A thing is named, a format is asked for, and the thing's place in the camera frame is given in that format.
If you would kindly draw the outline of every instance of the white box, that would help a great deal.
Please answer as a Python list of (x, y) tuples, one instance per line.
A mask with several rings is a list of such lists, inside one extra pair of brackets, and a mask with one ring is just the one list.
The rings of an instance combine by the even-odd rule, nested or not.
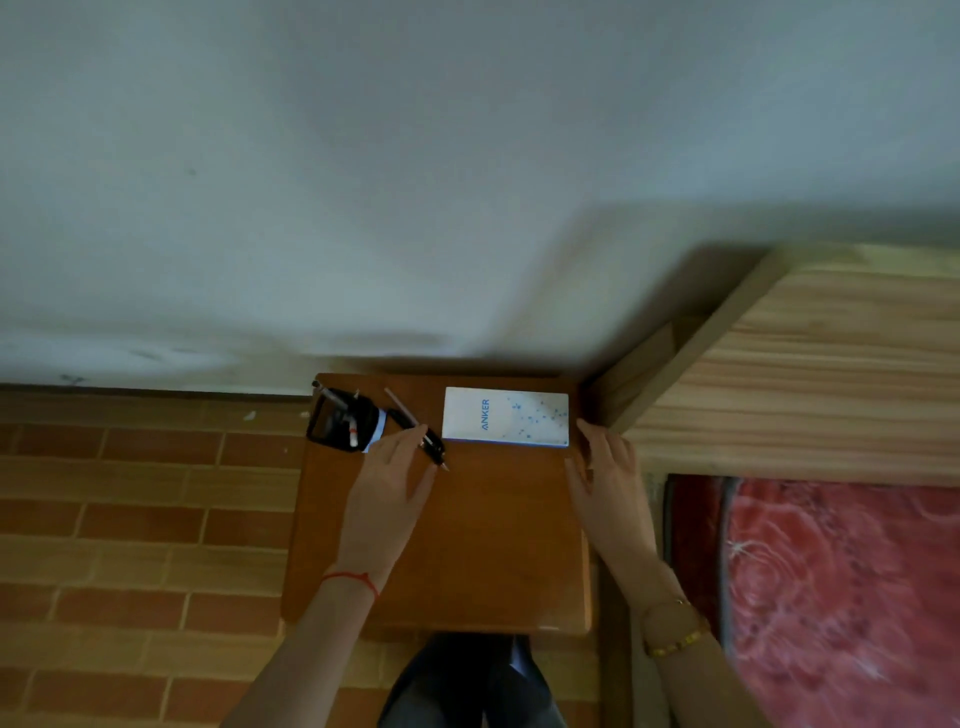
[(568, 448), (569, 397), (552, 392), (447, 387), (442, 437)]

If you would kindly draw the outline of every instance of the gold bracelet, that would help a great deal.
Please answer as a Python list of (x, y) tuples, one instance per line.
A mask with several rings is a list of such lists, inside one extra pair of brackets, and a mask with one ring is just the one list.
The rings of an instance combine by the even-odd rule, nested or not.
[(690, 632), (690, 634), (683, 637), (681, 640), (678, 640), (672, 644), (668, 644), (666, 647), (653, 647), (650, 643), (647, 642), (646, 637), (643, 638), (643, 651), (647, 654), (648, 657), (666, 657), (667, 655), (672, 655), (674, 652), (680, 652), (682, 649), (687, 649), (692, 644), (697, 643), (704, 635), (710, 633), (710, 623), (707, 621), (707, 618), (704, 617), (700, 612), (686, 599), (675, 599), (674, 601), (664, 601), (660, 604), (654, 604), (651, 607), (648, 607), (646, 611), (640, 615), (640, 628), (646, 624), (647, 616), (650, 612), (657, 607), (663, 607), (668, 604), (680, 604), (681, 606), (687, 606), (693, 609), (696, 612), (697, 617), (700, 618), (700, 626), (695, 630)]

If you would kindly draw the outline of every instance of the person's left hand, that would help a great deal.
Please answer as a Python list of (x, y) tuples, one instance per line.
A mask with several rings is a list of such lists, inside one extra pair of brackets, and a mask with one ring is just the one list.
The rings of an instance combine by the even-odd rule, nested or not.
[(383, 590), (433, 489), (437, 466), (431, 464), (407, 499), (407, 475), (426, 429), (405, 429), (371, 445), (347, 498), (331, 571), (366, 573)]

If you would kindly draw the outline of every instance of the red string bracelet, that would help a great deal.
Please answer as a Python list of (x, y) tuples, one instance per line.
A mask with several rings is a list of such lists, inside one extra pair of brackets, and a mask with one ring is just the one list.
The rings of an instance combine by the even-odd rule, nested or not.
[(353, 573), (352, 571), (334, 571), (333, 573), (326, 574), (324, 578), (320, 580), (320, 583), (323, 584), (327, 579), (335, 579), (337, 577), (343, 577), (345, 579), (356, 579), (357, 581), (362, 581), (368, 587), (370, 591), (373, 592), (373, 598), (380, 598), (380, 591), (373, 585), (373, 582), (370, 579), (370, 575), (366, 572), (364, 573)]

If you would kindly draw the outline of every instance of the wooden headboard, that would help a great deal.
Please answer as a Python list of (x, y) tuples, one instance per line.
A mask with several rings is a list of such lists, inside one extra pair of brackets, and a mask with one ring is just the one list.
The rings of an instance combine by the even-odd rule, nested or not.
[(960, 486), (960, 252), (785, 246), (682, 329), (588, 390), (644, 470)]

